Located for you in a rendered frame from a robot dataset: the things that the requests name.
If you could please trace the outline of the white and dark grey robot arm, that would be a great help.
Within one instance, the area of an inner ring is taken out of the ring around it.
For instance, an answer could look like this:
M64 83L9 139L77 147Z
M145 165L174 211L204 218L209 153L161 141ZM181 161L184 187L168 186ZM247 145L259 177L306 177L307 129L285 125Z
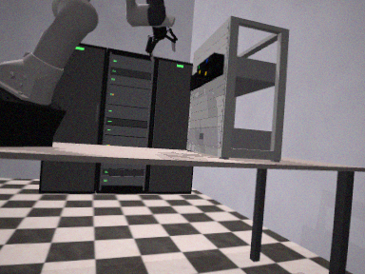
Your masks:
M89 2L53 0L53 23L32 53L0 64L0 87L21 100L48 106L72 52L98 25L97 11ZM175 23L175 17L165 13L163 0L146 0L149 5L125 2L126 20L132 27L173 27Z

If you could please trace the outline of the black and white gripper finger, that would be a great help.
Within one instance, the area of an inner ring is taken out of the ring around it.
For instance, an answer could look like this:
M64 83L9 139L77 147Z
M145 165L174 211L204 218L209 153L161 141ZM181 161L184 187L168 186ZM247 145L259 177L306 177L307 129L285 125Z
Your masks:
M173 36L173 38L174 39L172 39L171 37L169 37L168 35L165 35L165 34L163 34L163 36L165 37L165 38L167 38L167 39L169 39L170 41L172 41L171 42L171 44L172 44L172 50L174 51L174 52L176 52L176 50L175 50L175 43L176 43L176 41L178 41L178 38L175 36L175 34L172 32L172 29L170 28L170 27L168 27L167 29L166 29L168 32L170 32L170 34Z
M153 49L155 48L155 46L156 46L156 44L159 42L159 40L161 39L161 35L159 35L159 37L158 37L158 39L157 39L157 41L156 41L156 39L154 38L154 35L148 35L148 42L147 42L147 46L146 46L146 49L145 49L145 51L147 52L147 53L149 53L149 55L151 56L151 60L152 60L152 62L154 62L154 57L153 57ZM153 42L152 42L152 40L153 40Z

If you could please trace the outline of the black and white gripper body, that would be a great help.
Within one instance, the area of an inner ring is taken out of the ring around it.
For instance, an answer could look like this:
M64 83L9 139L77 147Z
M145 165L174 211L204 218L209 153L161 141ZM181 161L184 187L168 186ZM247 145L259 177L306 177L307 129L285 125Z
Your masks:
M154 38L158 39L159 35L161 35L161 39L159 41L164 39L163 34L165 34L165 35L167 34L166 27L161 27L161 28L152 27L152 29L153 29Z

